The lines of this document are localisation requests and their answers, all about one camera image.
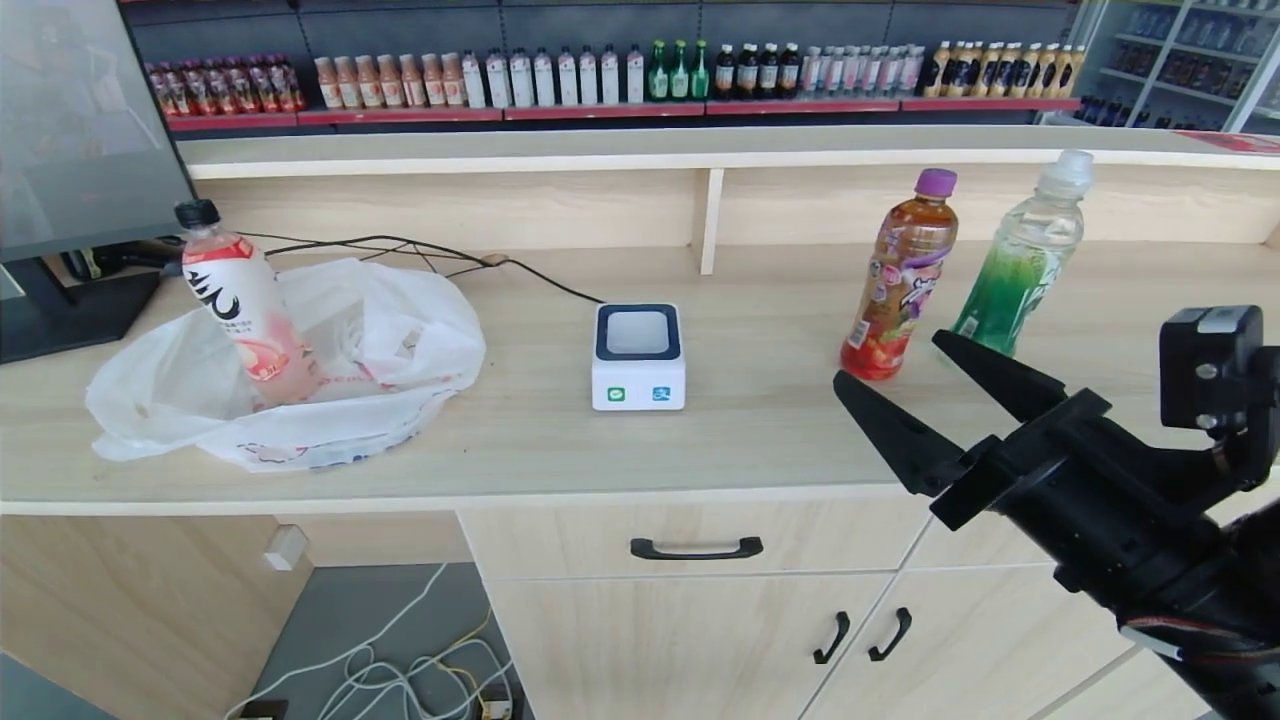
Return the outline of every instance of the countertop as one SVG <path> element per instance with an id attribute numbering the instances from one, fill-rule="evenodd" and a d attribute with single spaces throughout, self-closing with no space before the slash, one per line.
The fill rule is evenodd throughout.
<path id="1" fill-rule="evenodd" d="M 1014 423 L 929 345 L 977 275 L 984 243 L 960 245 L 886 395 L 960 445 Z M 133 462 L 99 457 L 84 388 L 118 345 L 0 368 L 0 500 L 9 514 L 370 512 L 631 497 L 836 497 L 904 492 L 831 391 L 869 246 L 724 247 L 713 277 L 687 249 L 522 252 L 609 301 L 680 306 L 689 404 L 673 414 L 590 407 L 590 302 L 520 269 L 458 284 L 489 345 L 479 382 L 422 434 L 381 456 L 314 473 L 247 474 L 200 450 Z M 301 255 L 282 259 L 315 261 Z M 416 263 L 397 258 L 397 263 Z M 1256 304 L 1280 342 L 1280 252 L 1265 246 L 1084 243 L 1023 333 L 1019 359 L 1088 386 L 1143 439 L 1204 447 L 1158 424 L 1156 337 L 1176 310 Z M 137 336 L 197 307 L 166 281 Z"/>

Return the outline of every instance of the monitor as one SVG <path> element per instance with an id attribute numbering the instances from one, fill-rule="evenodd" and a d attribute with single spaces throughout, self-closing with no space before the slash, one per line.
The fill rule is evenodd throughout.
<path id="1" fill-rule="evenodd" d="M 116 0 L 0 3 L 0 363 L 124 337 L 159 274 L 45 258 L 177 233 L 192 197 Z"/>

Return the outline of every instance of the robotic arm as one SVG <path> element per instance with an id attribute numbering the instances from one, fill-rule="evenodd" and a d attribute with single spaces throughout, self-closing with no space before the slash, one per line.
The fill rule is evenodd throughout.
<path id="1" fill-rule="evenodd" d="M 1021 427 L 968 451 L 846 373 L 836 396 L 908 491 L 952 530 L 1009 518 L 1055 579 L 1110 610 L 1225 720 L 1280 720 L 1280 501 L 1220 528 L 1204 511 L 1267 479 L 1280 451 L 1280 347 L 1256 306 L 1179 311 L 1160 331 L 1161 423 L 1201 451 L 1153 448 L 1111 405 L 957 334 L 937 345 Z"/>

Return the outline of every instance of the monitor stand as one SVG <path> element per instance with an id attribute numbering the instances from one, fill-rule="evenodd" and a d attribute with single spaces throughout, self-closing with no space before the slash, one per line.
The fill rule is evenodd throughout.
<path id="1" fill-rule="evenodd" d="M 160 284 L 148 272 L 65 287 L 38 258 L 4 269 L 26 296 L 0 301 L 0 364 L 118 341 Z"/>

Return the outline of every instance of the white plastic bag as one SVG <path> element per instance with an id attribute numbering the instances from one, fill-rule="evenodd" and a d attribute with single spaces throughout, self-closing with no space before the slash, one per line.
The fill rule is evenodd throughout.
<path id="1" fill-rule="evenodd" d="M 361 460 L 413 437 L 470 387 L 484 336 L 462 292 L 434 273 L 353 258 L 279 274 L 325 384 L 302 405 L 255 413 L 234 345 L 204 307 L 111 357 L 86 405 L 110 460 L 196 445 L 251 473 Z"/>

